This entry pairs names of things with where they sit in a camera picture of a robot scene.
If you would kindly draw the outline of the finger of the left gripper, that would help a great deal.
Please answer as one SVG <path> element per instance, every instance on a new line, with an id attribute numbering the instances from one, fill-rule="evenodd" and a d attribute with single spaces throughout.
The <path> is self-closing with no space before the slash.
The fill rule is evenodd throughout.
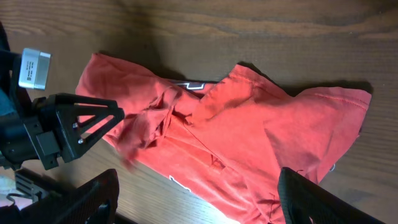
<path id="1" fill-rule="evenodd" d="M 124 111 L 114 100 L 59 93 L 37 98 L 32 142 L 44 164 L 55 164 L 61 157 L 71 162 L 83 156 L 106 133 L 124 119 Z"/>

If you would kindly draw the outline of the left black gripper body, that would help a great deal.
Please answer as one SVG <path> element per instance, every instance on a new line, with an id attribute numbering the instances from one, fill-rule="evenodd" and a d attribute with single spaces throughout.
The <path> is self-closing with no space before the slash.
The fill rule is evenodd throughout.
<path id="1" fill-rule="evenodd" d="M 19 170 L 25 161 L 40 160 L 44 169 L 58 166 L 62 145 L 60 121 L 54 103 L 13 104 L 1 116 L 1 167 Z"/>

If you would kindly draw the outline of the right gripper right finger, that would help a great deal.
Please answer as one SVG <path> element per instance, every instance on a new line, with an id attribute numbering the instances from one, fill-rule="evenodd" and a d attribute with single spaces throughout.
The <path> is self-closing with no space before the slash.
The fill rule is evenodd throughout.
<path id="1" fill-rule="evenodd" d="M 287 224 L 383 224 L 288 167 L 280 172 L 278 193 Z"/>

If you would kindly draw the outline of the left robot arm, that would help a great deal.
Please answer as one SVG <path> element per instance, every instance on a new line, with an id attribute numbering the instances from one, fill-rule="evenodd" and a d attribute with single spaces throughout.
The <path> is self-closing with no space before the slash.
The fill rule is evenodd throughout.
<path id="1" fill-rule="evenodd" d="M 1 31 L 1 167 L 18 170 L 40 160 L 44 169 L 83 156 L 124 119 L 113 100 L 59 93 L 31 100 L 28 90 L 46 87 L 51 54 L 11 52 Z"/>

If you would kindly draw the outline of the red printed t-shirt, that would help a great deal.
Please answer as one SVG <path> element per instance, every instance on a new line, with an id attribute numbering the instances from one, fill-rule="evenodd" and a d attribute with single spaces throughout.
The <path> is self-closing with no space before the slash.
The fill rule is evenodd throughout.
<path id="1" fill-rule="evenodd" d="M 359 136 L 371 95 L 342 87 L 288 95 L 236 65 L 188 90 L 125 60 L 93 54 L 79 95 L 114 100 L 124 119 L 104 139 L 241 223 L 283 223 L 283 167 L 319 183 Z"/>

